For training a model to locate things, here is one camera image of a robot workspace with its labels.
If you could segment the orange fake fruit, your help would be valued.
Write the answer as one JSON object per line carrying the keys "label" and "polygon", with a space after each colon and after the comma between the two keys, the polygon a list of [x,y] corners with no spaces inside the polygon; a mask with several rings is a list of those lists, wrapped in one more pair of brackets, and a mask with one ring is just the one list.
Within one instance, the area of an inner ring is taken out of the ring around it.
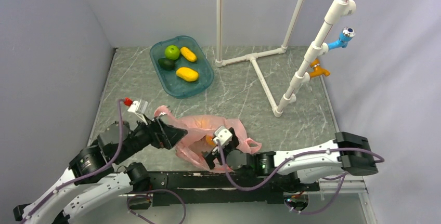
{"label": "orange fake fruit", "polygon": [[210,135],[205,136],[205,142],[212,147],[216,145],[216,143],[213,141],[213,136]]}

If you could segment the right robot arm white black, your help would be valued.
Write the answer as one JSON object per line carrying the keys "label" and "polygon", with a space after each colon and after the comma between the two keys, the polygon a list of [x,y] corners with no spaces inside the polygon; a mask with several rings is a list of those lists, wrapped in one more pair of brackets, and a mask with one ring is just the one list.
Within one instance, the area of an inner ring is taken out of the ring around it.
{"label": "right robot arm white black", "polygon": [[255,154],[239,150],[239,140],[233,128],[220,127],[212,140],[215,147],[202,153],[209,169],[214,169],[218,161],[245,175],[260,178],[271,174],[287,175],[287,185],[292,190],[299,190],[321,177],[344,172],[353,176],[374,175],[378,173],[377,164],[383,161],[374,156],[366,137],[344,131],[313,147]]}

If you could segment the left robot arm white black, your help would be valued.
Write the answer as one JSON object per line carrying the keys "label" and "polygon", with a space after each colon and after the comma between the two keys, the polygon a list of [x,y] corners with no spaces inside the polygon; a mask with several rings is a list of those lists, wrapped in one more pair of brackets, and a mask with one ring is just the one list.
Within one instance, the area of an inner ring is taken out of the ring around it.
{"label": "left robot arm white black", "polygon": [[13,209],[19,223],[69,223],[121,194],[151,189],[151,178],[142,163],[132,163],[117,173],[121,164],[147,146],[172,149],[187,130],[164,123],[158,117],[138,121],[131,129],[118,120],[83,148],[61,177],[36,201]]}

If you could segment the pink plastic bag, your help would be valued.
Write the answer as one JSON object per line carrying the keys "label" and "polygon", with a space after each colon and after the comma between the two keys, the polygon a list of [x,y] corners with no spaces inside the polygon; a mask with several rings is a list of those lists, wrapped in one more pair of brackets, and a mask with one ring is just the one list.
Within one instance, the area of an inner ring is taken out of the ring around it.
{"label": "pink plastic bag", "polygon": [[154,116],[162,116],[169,125],[188,131],[188,134],[175,146],[175,153],[177,157],[203,170],[216,173],[223,171],[219,162],[215,162],[214,169],[209,169],[202,156],[202,152],[209,152],[214,148],[205,142],[205,136],[214,136],[214,132],[220,126],[234,129],[239,139],[240,151],[255,154],[262,147],[261,143],[248,136],[243,123],[238,118],[224,118],[216,115],[190,115],[176,118],[167,106],[158,107]]}

